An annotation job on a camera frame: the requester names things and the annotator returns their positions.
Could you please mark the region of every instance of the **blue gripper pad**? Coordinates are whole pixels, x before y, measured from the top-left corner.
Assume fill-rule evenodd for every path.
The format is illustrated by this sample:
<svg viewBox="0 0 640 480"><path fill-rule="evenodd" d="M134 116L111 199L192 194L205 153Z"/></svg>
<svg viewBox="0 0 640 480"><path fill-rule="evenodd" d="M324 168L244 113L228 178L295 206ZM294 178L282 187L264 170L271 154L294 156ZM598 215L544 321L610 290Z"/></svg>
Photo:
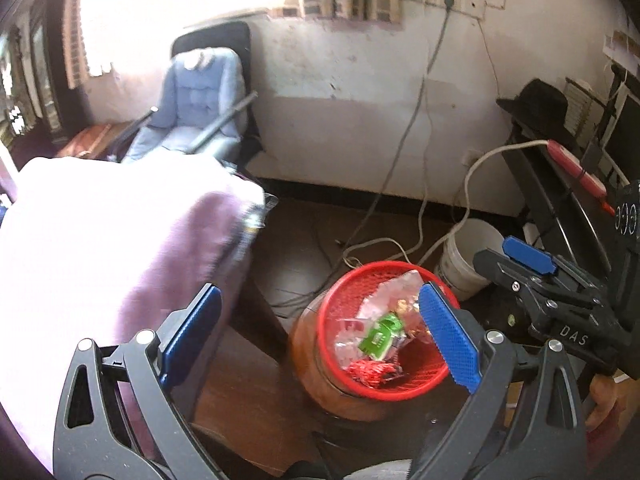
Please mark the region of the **blue gripper pad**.
<svg viewBox="0 0 640 480"><path fill-rule="evenodd" d="M182 322L162 353L159 382L169 391L182 384L222 313L220 289L212 286Z"/></svg>
<svg viewBox="0 0 640 480"><path fill-rule="evenodd" d="M420 315L429 327L438 350L449 367L456 384L465 386L470 394L478 389L482 377L478 350L472 343L437 285L426 283L418 295Z"/></svg>
<svg viewBox="0 0 640 480"><path fill-rule="evenodd" d="M553 274L558 270L558 266L553 263L551 256L516 237L506 237L502 242L502 250L512 260L516 260L539 274Z"/></svg>

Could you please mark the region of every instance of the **baseboard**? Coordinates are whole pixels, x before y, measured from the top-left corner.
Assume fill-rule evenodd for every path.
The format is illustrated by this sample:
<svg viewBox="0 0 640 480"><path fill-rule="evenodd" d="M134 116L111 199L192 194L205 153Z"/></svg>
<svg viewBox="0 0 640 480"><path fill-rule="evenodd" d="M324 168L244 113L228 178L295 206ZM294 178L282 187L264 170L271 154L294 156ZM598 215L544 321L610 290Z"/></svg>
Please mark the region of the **baseboard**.
<svg viewBox="0 0 640 480"><path fill-rule="evenodd" d="M375 193L370 191L307 184L305 182L292 182L276 178L261 178L260 182L267 192L280 198L307 200L308 202L339 205L361 210L367 210L376 196ZM383 195L380 202L378 202L376 210L385 213L418 216L421 203L421 200L415 198ZM465 209L463 207L455 206L451 208L450 205L438 202L428 202L424 209L425 218L443 222L453 222L452 216L460 219L464 213ZM489 224L498 229L504 236L514 235L518 238L523 237L522 227L519 225L518 220L511 216L472 209L471 217L489 222Z"/></svg>

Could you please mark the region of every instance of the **metal screw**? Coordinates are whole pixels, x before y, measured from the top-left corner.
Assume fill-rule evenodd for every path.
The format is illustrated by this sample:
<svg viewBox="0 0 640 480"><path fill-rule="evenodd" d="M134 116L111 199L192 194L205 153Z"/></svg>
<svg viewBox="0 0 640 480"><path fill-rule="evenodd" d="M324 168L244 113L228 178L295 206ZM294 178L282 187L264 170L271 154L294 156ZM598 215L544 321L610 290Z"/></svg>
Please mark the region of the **metal screw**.
<svg viewBox="0 0 640 480"><path fill-rule="evenodd" d="M551 348L554 352L562 351L562 343L558 341L558 339L550 339L549 340L549 348Z"/></svg>
<svg viewBox="0 0 640 480"><path fill-rule="evenodd" d="M502 332L498 332L497 330L489 330L486 334L486 338L495 345L499 345L504 341L504 335Z"/></svg>
<svg viewBox="0 0 640 480"><path fill-rule="evenodd" d="M84 352L85 350L91 348L93 344L94 342L90 339L82 339L82 341L78 343L78 350Z"/></svg>
<svg viewBox="0 0 640 480"><path fill-rule="evenodd" d="M136 342L141 345L147 345L151 343L156 337L156 333L153 330L141 330L136 334Z"/></svg>

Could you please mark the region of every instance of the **white bucket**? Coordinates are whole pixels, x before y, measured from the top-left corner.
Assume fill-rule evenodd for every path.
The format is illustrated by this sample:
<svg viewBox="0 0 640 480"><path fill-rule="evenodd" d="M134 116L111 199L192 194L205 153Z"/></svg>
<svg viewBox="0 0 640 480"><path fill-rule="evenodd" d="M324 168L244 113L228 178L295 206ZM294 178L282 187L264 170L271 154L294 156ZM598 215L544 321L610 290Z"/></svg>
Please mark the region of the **white bucket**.
<svg viewBox="0 0 640 480"><path fill-rule="evenodd" d="M489 285L474 270L474 255L483 249L502 253L504 237L491 224L469 218L451 238L444 243L442 257L433 271L459 301L468 300Z"/></svg>

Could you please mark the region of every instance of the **white cable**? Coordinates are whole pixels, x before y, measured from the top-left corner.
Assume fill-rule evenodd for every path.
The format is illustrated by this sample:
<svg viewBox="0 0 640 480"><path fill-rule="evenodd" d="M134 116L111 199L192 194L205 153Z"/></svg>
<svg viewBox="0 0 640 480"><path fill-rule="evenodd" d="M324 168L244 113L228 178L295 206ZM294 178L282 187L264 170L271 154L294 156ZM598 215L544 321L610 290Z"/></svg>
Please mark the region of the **white cable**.
<svg viewBox="0 0 640 480"><path fill-rule="evenodd" d="M427 76L430 74L431 69L435 63L436 57L438 55L438 52L440 50L440 47L442 46L442 40L444 38L444 31L447 28L447 21L449 19L449 10L447 9L447 13L445 15L445 20L442 24L442 29L440 31L440 37L438 38L438 43L436 45L436 48L433 51L433 56L429 56L429 51L427 50L427 68L424 72L424 75L422 76L422 84L425 85L424 88L424 103L425 103L425 110L427 112L427 118L429 120L429 123L431 125L431 129L430 129L430 135L433 132L433 121L431 121L431 116L429 115L429 109L427 108L427 97L426 97L426 93L427 93L427 89L426 89L426 78ZM352 250L356 250L358 248L362 248L362 247L368 247L370 245L373 244L377 244L380 242L392 242L395 243L399 248L400 251L399 253L394 254L393 256L389 256L388 258L386 258L386 260L395 260L396 258L399 258L400 256L404 256L404 259L407 260L409 263L411 263L411 261L409 261L409 254L415 253L415 251L417 251L418 249L420 249L422 247L422 244L424 242L424 232L423 232L423 228L422 228L422 217L424 215L424 210L427 206L427 202L429 199L429 186L427 183L427 164L426 164L426 155L427 155L427 149L429 147L429 143L427 142L427 146L424 149L424 152L422 153L422 177L424 179L424 198L422 199L422 203L420 204L420 211L418 211L418 243L415 244L411 249L409 249L408 251L404 250L404 247L402 247L401 244L398 243L398 241L393 240L392 238L375 238L373 240L370 240L369 242L366 242L365 244L357 244L357 245L353 245L348 247L343 253L342 253L342 260L343 262L348 266L351 267L351 269L355 269L356 267L353 267L353 265L351 264L351 262L356 261L358 263L358 266L362 266L362 263L359 259L355 258L354 256L348 256Z"/></svg>
<svg viewBox="0 0 640 480"><path fill-rule="evenodd" d="M510 152L511 150L524 150L525 148L532 148L534 146L546 146L548 143L549 143L548 140L529 140L527 142L521 142L519 144L507 144L506 146L500 146L499 148L495 148L490 152L486 152L483 156L481 156L478 160L476 160L476 162L471 166L471 168L469 168L469 171L467 171L465 175L465 181L464 181L465 202L466 202L465 215L462 217L462 220L457 224L455 224L447 234L441 237L436 243L434 243L429 248L429 250L424 254L424 256L420 258L420 260L418 261L418 265L421 266L427 260L427 258L433 254L433 251L435 251L444 242L446 242L449 238L451 238L458 231L460 231L460 229L462 229L462 226L465 224L466 220L469 218L469 215L471 214L471 205L469 202L469 180L471 179L471 176L474 174L475 170L477 170L488 158L491 158L496 153Z"/></svg>
<svg viewBox="0 0 640 480"><path fill-rule="evenodd" d="M369 247L370 245L374 245L374 244L378 244L380 242L391 242L393 244L396 244L400 250L402 251L402 256L404 256L404 259L407 260L408 263L411 263L411 260L409 260L409 256L407 255L406 251L404 250L404 247L402 247L402 245L400 245L398 242L396 242L393 238L376 238L375 240L369 240L368 242L364 242L362 244L356 244L356 245L352 245L351 247L349 247L347 250L345 250L342 253L342 260L344 261L345 265L347 265L348 267L351 267L351 269L357 269L358 267L362 266L362 263L359 259L354 258L353 256L349 256L349 254L351 253L351 251L354 251L356 249L363 249L365 247ZM354 266L351 261L356 261L358 263L357 266Z"/></svg>

